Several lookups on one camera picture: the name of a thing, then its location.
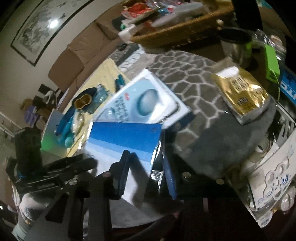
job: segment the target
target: blue packaging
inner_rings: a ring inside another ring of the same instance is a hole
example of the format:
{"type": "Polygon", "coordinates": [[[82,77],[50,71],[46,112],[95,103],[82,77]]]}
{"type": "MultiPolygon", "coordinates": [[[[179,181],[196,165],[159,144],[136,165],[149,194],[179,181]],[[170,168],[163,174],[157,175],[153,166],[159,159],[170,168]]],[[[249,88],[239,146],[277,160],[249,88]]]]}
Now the blue packaging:
{"type": "Polygon", "coordinates": [[[296,105],[296,75],[287,67],[281,79],[280,89],[296,105]]]}

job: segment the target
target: screw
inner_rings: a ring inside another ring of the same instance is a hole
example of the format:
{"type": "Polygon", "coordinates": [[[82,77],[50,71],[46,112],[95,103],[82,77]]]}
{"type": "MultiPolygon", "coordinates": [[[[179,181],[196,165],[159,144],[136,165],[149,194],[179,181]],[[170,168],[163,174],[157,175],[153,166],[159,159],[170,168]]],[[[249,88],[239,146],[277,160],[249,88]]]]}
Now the screw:
{"type": "Polygon", "coordinates": [[[182,173],[182,176],[184,178],[190,178],[191,177],[191,173],[190,172],[184,172],[184,173],[182,173]]]}
{"type": "Polygon", "coordinates": [[[250,206],[249,206],[250,208],[254,208],[254,203],[253,203],[253,201],[251,201],[250,202],[250,206]]]}
{"type": "Polygon", "coordinates": [[[219,184],[219,185],[223,185],[224,184],[224,180],[219,178],[216,180],[216,183],[219,184]]]}
{"type": "Polygon", "coordinates": [[[102,177],[111,177],[111,173],[110,172],[103,172],[102,177]]]}
{"type": "Polygon", "coordinates": [[[71,179],[70,181],[69,181],[69,184],[71,185],[71,186],[74,186],[74,185],[76,185],[77,184],[77,179],[71,179]]]}

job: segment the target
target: sofa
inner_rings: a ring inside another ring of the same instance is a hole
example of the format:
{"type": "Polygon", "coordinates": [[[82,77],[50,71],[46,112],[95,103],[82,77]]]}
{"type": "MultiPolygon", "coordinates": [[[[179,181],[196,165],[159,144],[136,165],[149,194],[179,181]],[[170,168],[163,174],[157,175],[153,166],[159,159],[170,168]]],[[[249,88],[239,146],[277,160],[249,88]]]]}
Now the sofa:
{"type": "Polygon", "coordinates": [[[94,70],[123,44],[119,31],[112,25],[112,20],[119,18],[122,10],[119,3],[101,14],[67,45],[51,67],[49,79],[65,93],[58,108],[60,112],[94,70]]]}

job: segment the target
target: patterned rug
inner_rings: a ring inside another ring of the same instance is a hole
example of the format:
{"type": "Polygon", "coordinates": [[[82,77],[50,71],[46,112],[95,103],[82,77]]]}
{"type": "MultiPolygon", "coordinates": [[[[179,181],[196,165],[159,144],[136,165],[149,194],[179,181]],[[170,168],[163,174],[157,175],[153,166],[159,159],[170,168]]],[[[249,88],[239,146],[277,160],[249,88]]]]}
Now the patterned rug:
{"type": "Polygon", "coordinates": [[[156,55],[147,68],[194,113],[193,121],[182,130],[176,129],[172,145],[166,145],[168,158],[177,153],[196,173],[216,179],[254,151],[273,120],[276,106],[272,99],[259,118],[241,126],[211,80],[213,63],[195,54],[171,50],[156,55]]]}

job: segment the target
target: plastic container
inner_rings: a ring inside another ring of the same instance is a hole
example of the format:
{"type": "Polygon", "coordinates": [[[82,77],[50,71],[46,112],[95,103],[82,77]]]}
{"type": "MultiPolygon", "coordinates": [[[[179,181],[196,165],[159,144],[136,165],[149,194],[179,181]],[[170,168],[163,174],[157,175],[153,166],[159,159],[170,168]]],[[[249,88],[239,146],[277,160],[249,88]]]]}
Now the plastic container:
{"type": "Polygon", "coordinates": [[[151,27],[153,28],[165,28],[172,26],[174,24],[178,23],[178,16],[174,13],[167,14],[157,20],[155,20],[152,24],[151,27]]]}
{"type": "Polygon", "coordinates": [[[187,4],[182,4],[175,8],[175,14],[182,18],[184,21],[190,20],[197,16],[202,16],[207,14],[204,5],[200,2],[191,2],[187,4]]]}

